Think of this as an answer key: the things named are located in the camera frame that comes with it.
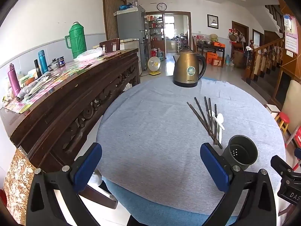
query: blue gripper pad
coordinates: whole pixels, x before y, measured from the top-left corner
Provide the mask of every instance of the blue gripper pad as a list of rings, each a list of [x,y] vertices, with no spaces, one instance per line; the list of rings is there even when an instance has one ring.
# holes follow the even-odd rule
[[[229,172],[224,170],[223,165],[221,165],[218,161],[218,158],[221,158],[221,156],[219,156],[210,146],[212,149],[211,150],[208,145],[201,145],[201,159],[204,162],[217,188],[226,193],[229,189],[232,176],[229,174]]]
[[[301,160],[301,149],[300,149],[300,148],[295,149],[294,155],[295,155],[295,157],[297,157],[299,160]]]
[[[87,152],[77,158],[73,163],[70,179],[73,182],[73,189],[76,193],[85,189],[101,156],[101,145],[99,143],[93,143]]]

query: wall clock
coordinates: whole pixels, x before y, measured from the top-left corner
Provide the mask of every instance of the wall clock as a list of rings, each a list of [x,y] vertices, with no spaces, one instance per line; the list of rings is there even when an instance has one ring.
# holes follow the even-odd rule
[[[167,9],[167,6],[166,6],[165,3],[159,3],[159,4],[157,5],[157,9],[158,9],[159,11],[165,11],[165,10]]]

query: purple thermos bottle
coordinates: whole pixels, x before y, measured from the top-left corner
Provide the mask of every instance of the purple thermos bottle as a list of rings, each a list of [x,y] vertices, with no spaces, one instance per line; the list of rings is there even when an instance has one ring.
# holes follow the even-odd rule
[[[15,66],[11,63],[8,68],[8,78],[11,83],[11,88],[13,89],[13,95],[16,97],[20,92],[21,88],[16,75]]]

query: refrigerator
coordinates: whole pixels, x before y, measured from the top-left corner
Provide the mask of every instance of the refrigerator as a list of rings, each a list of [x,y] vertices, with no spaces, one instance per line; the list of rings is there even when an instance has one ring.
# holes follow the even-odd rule
[[[150,29],[143,7],[132,7],[116,12],[118,35],[120,40],[139,39],[139,51],[142,70],[147,69],[151,53]]]

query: framed picture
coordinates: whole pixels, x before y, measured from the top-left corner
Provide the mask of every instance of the framed picture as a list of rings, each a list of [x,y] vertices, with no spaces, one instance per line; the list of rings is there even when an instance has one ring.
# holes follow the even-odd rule
[[[218,29],[219,28],[219,18],[218,16],[207,14],[208,27]]]

